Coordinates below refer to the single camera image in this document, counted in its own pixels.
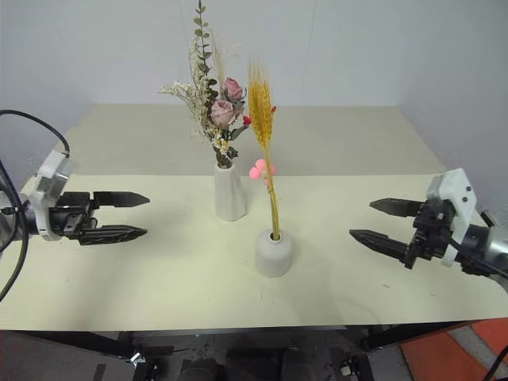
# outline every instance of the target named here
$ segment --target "black cable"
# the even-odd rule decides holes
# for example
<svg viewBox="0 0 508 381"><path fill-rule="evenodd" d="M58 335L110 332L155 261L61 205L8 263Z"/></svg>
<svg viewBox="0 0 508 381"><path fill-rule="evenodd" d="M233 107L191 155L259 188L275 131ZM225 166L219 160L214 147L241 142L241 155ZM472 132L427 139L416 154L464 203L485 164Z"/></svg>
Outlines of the black cable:
<svg viewBox="0 0 508 381"><path fill-rule="evenodd" d="M9 193L7 194L7 198L10 201L10 206L15 209L14 207L14 200L10 197ZM13 228L10 230L9 236L7 237L7 240L3 243L2 246L0 246L0 254L14 241L14 238L16 237L17 227L19 226L18 218L17 218L17 212L14 212L13 214Z"/></svg>
<svg viewBox="0 0 508 381"><path fill-rule="evenodd" d="M46 129L51 131L56 137L58 137L60 139L60 141L63 144L63 149L64 149L63 153L64 153L64 155L66 157L69 157L69 155L71 155L71 148L69 147L69 143L65 140L65 137L61 133L59 133L54 127L51 127L45 121L42 121L38 117L34 117L33 115L24 113L22 111L17 111L17 110L0 110L0 116L2 116L2 115L8 115L8 114L10 114L10 115L17 115L18 117L26 117L27 119L30 119L31 121L35 121L36 123L39 123L40 125L42 125Z"/></svg>
<svg viewBox="0 0 508 381"><path fill-rule="evenodd" d="M5 298L7 293L10 291L10 288L13 286L14 282L16 282L21 269L23 268L23 264L25 263L26 253L29 249L29 231L27 228L28 223L26 222L25 212L23 210L23 204L19 199L19 195L16 192L16 188L13 185L12 180L9 177L5 167L3 166L2 160L0 160L0 175L3 177L3 180L6 185L6 190L10 194L10 199L14 201L14 206L16 207L17 219L19 220L19 225L21 227L21 251L19 253L19 257L17 259L16 267L13 270L12 275L7 281L6 285L3 287L0 292L0 303Z"/></svg>
<svg viewBox="0 0 508 381"><path fill-rule="evenodd" d="M506 354L508 354L508 345L501 351L501 353L498 354L483 381L491 381L492 377L494 377L494 373L498 370L499 365L501 364L502 359L505 358Z"/></svg>
<svg viewBox="0 0 508 381"><path fill-rule="evenodd" d="M501 270L500 268L497 268L496 266L494 266L493 264L491 264L490 262L487 262L486 260L482 259L482 258L479 258L478 256L475 256L472 252L470 252L467 248L464 248L463 246L461 246L457 241L453 240L452 238L450 238L448 240L449 244L454 247L460 254L462 254L463 256L466 256L467 258L469 258L470 260L473 260L475 261L477 264L480 264L486 268L488 268L489 270L493 271L495 274L499 274L500 276L502 276L503 278L505 279L508 279L508 272L506 271L503 271Z"/></svg>

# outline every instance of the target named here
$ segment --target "white vase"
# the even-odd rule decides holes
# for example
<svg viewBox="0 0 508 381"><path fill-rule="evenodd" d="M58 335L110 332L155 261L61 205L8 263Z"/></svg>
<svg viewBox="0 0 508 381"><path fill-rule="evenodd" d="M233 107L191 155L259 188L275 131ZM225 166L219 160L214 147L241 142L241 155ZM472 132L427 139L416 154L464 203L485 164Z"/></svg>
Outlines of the white vase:
<svg viewBox="0 0 508 381"><path fill-rule="evenodd" d="M256 267L262 275L281 276L291 266L293 244L285 232L280 239L271 238L271 229L263 231L256 241Z"/></svg>
<svg viewBox="0 0 508 381"><path fill-rule="evenodd" d="M236 221L247 213L245 195L235 164L222 169L215 164L215 214L226 221Z"/></svg>

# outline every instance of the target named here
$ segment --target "yellow wheat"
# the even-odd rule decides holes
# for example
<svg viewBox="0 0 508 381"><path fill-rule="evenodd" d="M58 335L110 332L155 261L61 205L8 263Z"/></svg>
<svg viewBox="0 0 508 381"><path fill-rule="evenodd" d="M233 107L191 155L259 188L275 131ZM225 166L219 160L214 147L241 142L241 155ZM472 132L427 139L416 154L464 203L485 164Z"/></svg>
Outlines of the yellow wheat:
<svg viewBox="0 0 508 381"><path fill-rule="evenodd" d="M248 68L248 112L252 119L252 129L264 150L270 143L273 125L270 87L260 66L253 63Z"/></svg>
<svg viewBox="0 0 508 381"><path fill-rule="evenodd" d="M259 65L251 63L248 67L248 112L252 119L252 129L263 149L264 159L267 162L268 193L271 204L272 239L280 239L279 207L277 196L273 187L271 176L270 139L273 126L274 109L271 106L270 87Z"/></svg>

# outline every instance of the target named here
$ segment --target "metal frame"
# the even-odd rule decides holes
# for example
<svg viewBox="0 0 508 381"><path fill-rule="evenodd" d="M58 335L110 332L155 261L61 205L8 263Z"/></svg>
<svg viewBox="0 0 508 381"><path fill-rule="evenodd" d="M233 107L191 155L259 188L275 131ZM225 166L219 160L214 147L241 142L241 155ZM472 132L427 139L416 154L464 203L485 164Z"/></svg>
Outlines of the metal frame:
<svg viewBox="0 0 508 381"><path fill-rule="evenodd" d="M239 333L251 331L275 331L281 332L285 330L300 329L328 329L338 330L346 328L344 333L348 331L353 333L359 341L362 349L372 351L389 345L401 344L403 342L415 340L434 333L445 332L450 329L459 328L462 325L470 324L467 321L446 321L434 323L417 323L402 324L383 329L381 325L350 325L344 326L325 326L325 327L279 327L279 328L261 328L261 329L220 329L220 330L185 330L185 331L166 331L169 335L189 335L189 334L210 334L210 333ZM364 330L368 329L369 334L365 335ZM129 361L136 367L134 381L147 379L156 380L158 363L156 357L170 356L174 352L173 347L138 347L133 344L133 333L120 332L118 339L109 339L90 332L43 332L43 331L14 331L36 339L52 341L58 344L70 345L75 348L85 349L87 351L96 352L105 356L113 356L118 359ZM363 376L362 379L371 381L370 366L368 366L367 356L355 354L354 361L351 364L358 366L358 373Z"/></svg>

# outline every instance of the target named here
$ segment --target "pink pom pom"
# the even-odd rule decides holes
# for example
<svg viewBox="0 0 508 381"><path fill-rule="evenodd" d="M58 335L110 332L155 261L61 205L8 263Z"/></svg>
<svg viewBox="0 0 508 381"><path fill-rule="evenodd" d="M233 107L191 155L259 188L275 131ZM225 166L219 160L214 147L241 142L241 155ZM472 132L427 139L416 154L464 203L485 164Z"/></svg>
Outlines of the pink pom pom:
<svg viewBox="0 0 508 381"><path fill-rule="evenodd" d="M264 171L265 169L267 169L267 162L265 159L259 159L256 161L256 168L259 169L260 171Z"/></svg>
<svg viewBox="0 0 508 381"><path fill-rule="evenodd" d="M250 177L251 179L258 179L259 177L261 177L261 171L256 167L252 167L251 170L248 172L248 177Z"/></svg>

